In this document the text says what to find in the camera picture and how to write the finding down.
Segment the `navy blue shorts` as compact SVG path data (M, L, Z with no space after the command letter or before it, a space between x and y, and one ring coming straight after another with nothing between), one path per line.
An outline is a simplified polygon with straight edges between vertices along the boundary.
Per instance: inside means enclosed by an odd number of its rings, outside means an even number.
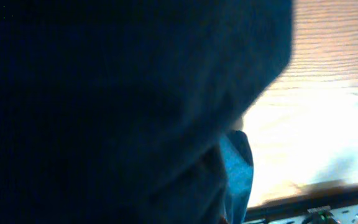
M0 1L0 223L218 223L219 140L292 24L292 1Z

